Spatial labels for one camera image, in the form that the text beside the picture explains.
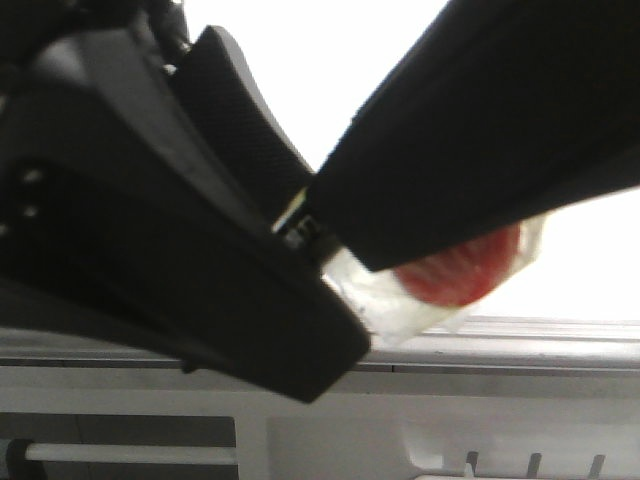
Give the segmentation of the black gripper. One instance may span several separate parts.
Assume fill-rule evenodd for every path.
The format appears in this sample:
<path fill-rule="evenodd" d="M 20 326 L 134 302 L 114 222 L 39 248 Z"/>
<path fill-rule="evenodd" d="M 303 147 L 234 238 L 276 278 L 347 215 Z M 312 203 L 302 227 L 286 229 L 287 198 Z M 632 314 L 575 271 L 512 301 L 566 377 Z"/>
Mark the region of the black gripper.
<path fill-rule="evenodd" d="M 272 226 L 312 169 L 178 1 L 1 5 L 1 323 L 312 402 L 370 337 Z"/>

